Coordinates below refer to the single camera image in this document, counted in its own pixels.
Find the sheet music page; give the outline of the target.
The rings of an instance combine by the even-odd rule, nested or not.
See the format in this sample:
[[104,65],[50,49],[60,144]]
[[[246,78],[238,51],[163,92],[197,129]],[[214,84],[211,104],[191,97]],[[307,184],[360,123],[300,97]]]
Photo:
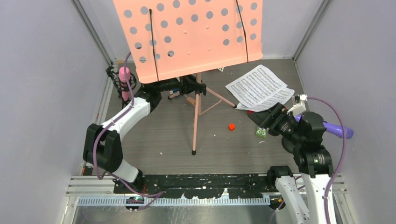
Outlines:
[[239,101],[239,108],[253,109],[287,88],[269,68],[258,65],[225,88]]
[[293,89],[284,88],[283,90],[279,91],[277,94],[257,106],[249,108],[244,106],[242,103],[238,103],[236,109],[261,112],[273,107],[276,103],[281,103],[284,105],[291,99],[294,93],[295,91]]

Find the pink music stand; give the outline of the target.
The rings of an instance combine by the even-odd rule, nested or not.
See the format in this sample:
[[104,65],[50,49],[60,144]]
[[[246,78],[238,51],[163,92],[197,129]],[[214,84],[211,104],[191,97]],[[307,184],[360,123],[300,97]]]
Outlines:
[[262,58],[260,0],[116,0],[141,84]]

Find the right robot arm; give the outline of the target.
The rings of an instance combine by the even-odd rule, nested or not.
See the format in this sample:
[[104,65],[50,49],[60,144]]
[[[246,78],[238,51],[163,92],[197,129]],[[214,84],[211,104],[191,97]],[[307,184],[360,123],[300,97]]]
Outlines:
[[253,112],[248,117],[272,136],[282,136],[282,145],[293,153],[305,185],[304,201],[291,169],[271,166],[266,179],[271,191],[278,191],[296,224],[336,223],[332,192],[326,186],[333,175],[332,158],[322,145],[326,131],[323,118],[314,112],[303,112],[300,120],[277,103],[268,110]]

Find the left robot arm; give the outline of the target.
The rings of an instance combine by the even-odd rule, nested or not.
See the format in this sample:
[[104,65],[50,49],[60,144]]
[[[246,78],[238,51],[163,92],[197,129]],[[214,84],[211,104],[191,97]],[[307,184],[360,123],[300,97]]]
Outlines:
[[97,168],[125,180],[125,187],[132,193],[142,190],[142,172],[123,158],[121,141],[144,117],[148,116],[162,100],[161,93],[179,89],[181,95],[206,94],[206,84],[197,82],[192,75],[172,78],[150,84],[142,84],[133,100],[108,121],[91,124],[87,128],[83,160]]

